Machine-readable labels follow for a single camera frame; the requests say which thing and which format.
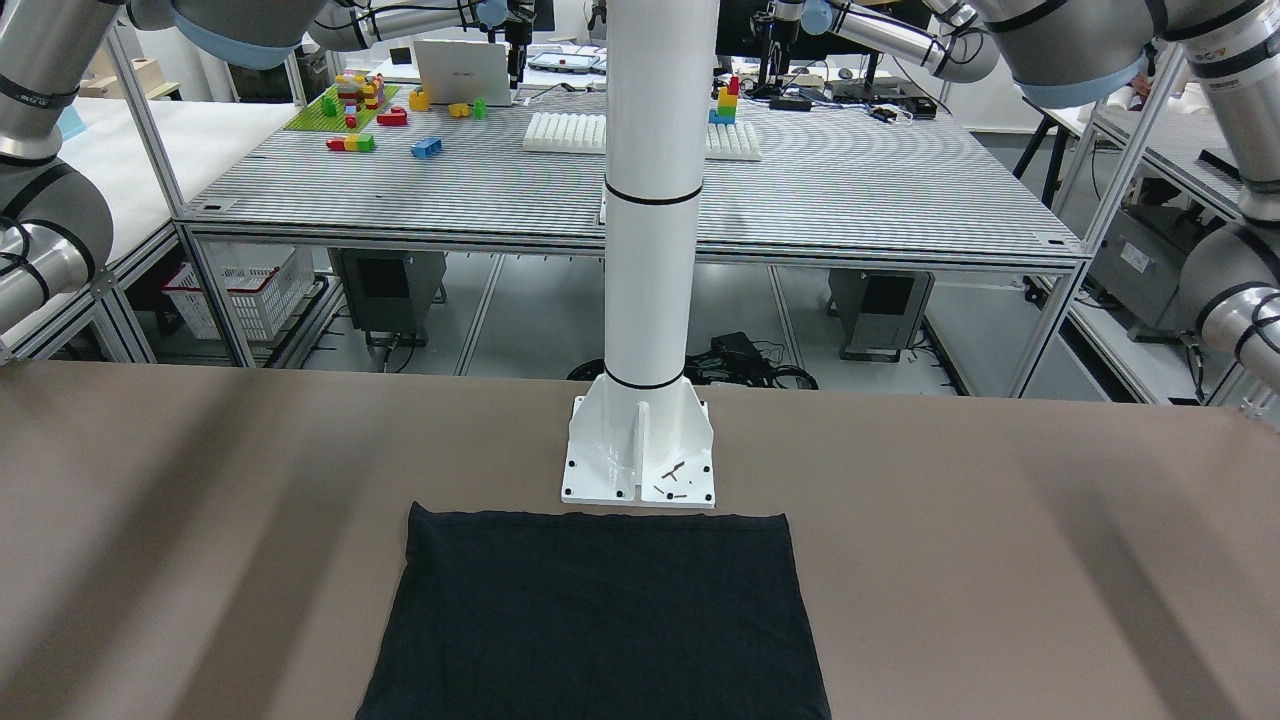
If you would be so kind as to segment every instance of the metal grid table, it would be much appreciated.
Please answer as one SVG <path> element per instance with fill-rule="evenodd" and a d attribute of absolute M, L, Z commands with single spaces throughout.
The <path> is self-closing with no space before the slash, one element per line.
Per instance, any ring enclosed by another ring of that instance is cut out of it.
<path fill-rule="evenodd" d="M 604 113 L 600 94 L 544 95 L 484 120 L 443 109 L 410 127 L 371 124 L 371 154 L 332 152 L 325 135 L 279 131 L 188 202 L 192 242 L 598 256 L 602 155 L 526 152 L 536 111 Z M 698 258 L 881 269 L 1006 270 L 1074 279 L 1074 234 L 948 115 L 888 126 L 856 110 L 769 111 L 744 102 L 763 163 L 708 161 Z M 444 152 L 410 147 L 426 136 Z M 1010 395 L 1020 396 L 1055 332 L 1037 327 Z M 228 345 L 246 348 L 227 323 Z"/>
<path fill-rule="evenodd" d="M 1100 113 L 1097 128 L 1119 145 L 1128 145 L 1137 113 Z M 1222 128 L 1213 115 L 1164 114 L 1151 132 L 1143 159 L 1183 190 L 1211 205 L 1226 218 L 1238 218 L 1235 201 L 1240 181 L 1199 159 L 1206 147 L 1226 147 Z"/>

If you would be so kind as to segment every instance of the yellow lego block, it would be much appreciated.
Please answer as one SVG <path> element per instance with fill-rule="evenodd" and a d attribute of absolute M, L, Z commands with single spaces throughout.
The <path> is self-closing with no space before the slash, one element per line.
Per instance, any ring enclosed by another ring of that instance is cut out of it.
<path fill-rule="evenodd" d="M 431 97 L 425 90 L 411 90 L 408 94 L 408 109 L 425 113 L 431 109 Z"/>

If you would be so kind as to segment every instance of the green baseplate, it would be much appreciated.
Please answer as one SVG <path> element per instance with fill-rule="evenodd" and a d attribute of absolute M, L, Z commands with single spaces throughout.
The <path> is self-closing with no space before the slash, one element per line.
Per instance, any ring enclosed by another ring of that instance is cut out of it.
<path fill-rule="evenodd" d="M 358 110 L 356 113 L 356 127 L 348 128 L 346 120 L 347 109 L 338 102 L 338 87 L 333 86 L 324 91 L 324 95 L 316 97 L 314 102 L 302 109 L 296 118 L 284 126 L 284 129 L 301 129 L 301 131 L 314 131 L 314 132 L 337 132 L 337 133 L 349 133 L 360 132 L 374 119 L 374 115 L 379 113 L 385 113 L 392 106 L 392 97 L 399 92 L 398 85 L 385 85 L 383 86 L 383 95 L 387 97 L 387 102 L 376 110 Z M 324 97 L 333 97 L 334 102 L 338 102 L 338 117 L 330 118 L 324 114 L 320 109 L 320 101 Z"/>

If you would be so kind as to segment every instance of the red lego block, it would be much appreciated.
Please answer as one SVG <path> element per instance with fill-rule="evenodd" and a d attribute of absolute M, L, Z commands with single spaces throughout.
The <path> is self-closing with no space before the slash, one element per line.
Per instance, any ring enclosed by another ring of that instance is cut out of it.
<path fill-rule="evenodd" d="M 376 119 L 380 126 L 407 126 L 408 113 L 404 111 L 404 108 L 396 106 L 378 115 Z"/>

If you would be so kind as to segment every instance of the tabletop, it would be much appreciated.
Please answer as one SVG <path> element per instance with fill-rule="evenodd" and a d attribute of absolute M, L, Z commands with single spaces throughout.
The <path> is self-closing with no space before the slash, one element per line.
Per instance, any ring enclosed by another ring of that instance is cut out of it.
<path fill-rule="evenodd" d="M 0 368 L 0 716 L 349 719 L 411 502 L 631 512 L 559 502 L 584 389 Z M 1280 717 L 1280 436 L 1265 424 L 699 392 L 714 512 L 790 520 L 835 717 Z"/>
<path fill-rule="evenodd" d="M 92 181 L 111 209 L 111 264 L 168 224 L 169 206 L 125 101 L 77 97 L 73 106 L 86 129 L 63 143 L 59 158 Z M 160 101 L 150 106 L 187 196 L 204 190 L 297 113 L 293 105 L 237 102 Z M 52 299 L 4 333 L 4 342 L 17 343 L 73 296 Z"/>
<path fill-rule="evenodd" d="M 1139 118 L 1138 113 L 1106 110 L 1098 113 L 1097 127 L 1105 135 L 1128 142 Z M 1235 202 L 1240 195 L 1240 181 L 1201 160 L 1201 150 L 1206 147 L 1226 147 L 1216 117 L 1164 113 L 1151 131 L 1146 158 L 1224 215 L 1238 217 Z"/>
<path fill-rule="evenodd" d="M 209 233 L 321 245 L 383 237 L 602 254 L 604 156 L 524 151 L 536 111 L 599 114 L 604 97 L 552 91 L 484 120 L 410 113 L 407 128 L 366 128 L 371 154 L 280 131 L 210 184 L 189 219 Z M 765 159 L 708 161 L 704 259 L 1073 268 L 1083 258 L 1070 231 L 950 117 L 888 126 L 851 109 L 781 113 L 742 101 L 739 118 L 755 126 Z M 444 151 L 412 158 L 424 136 L 442 137 Z"/>

